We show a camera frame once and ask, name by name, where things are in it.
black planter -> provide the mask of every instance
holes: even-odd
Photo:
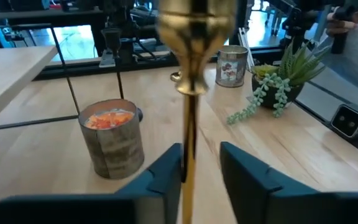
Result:
[[[259,81],[256,80],[255,75],[252,76],[252,92],[254,92],[258,87],[261,85],[259,84]],[[303,84],[298,85],[296,87],[292,87],[291,91],[285,92],[286,96],[288,97],[287,103],[294,102],[295,99],[298,97],[299,93],[301,93],[303,89]],[[275,94],[277,93],[277,88],[275,87],[269,87],[269,89],[266,92],[266,96],[263,97],[264,101],[260,105],[264,108],[273,109],[273,105],[278,103],[278,101],[275,98]]]

gold pole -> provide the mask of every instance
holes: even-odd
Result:
[[[173,74],[176,89],[184,95],[182,159],[182,222],[191,224],[196,173],[199,96],[208,86],[204,69],[208,60],[232,34],[236,0],[160,0],[158,33],[181,66]]]
[[[194,180],[196,174],[196,144],[198,126],[198,95],[185,95],[184,143],[183,143],[183,183],[182,220],[190,224],[193,216]]]

potted plant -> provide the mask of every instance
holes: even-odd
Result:
[[[242,121],[256,113],[258,106],[273,109],[277,118],[287,104],[295,101],[305,82],[319,75],[324,69],[321,59],[329,51],[318,55],[307,54],[307,44],[293,54],[293,43],[284,51],[280,66],[259,65],[252,68],[253,96],[250,105],[227,118],[228,124]]]

orange contents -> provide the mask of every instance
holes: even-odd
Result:
[[[114,110],[103,114],[94,114],[85,122],[91,129],[108,129],[119,126],[134,117],[134,114],[124,110]]]

small tin canister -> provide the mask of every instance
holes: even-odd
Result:
[[[225,45],[218,55],[215,82],[223,87],[239,87],[244,84],[248,50],[238,45]]]
[[[111,128],[97,129],[87,125],[87,122],[91,121],[91,116],[98,117],[101,114],[113,114],[112,112],[117,112],[114,113],[115,116],[124,112],[132,113],[133,116]],[[135,104],[122,99],[100,101],[85,108],[78,120],[94,170],[101,177],[122,179],[135,173],[141,167],[144,152],[139,115]]]

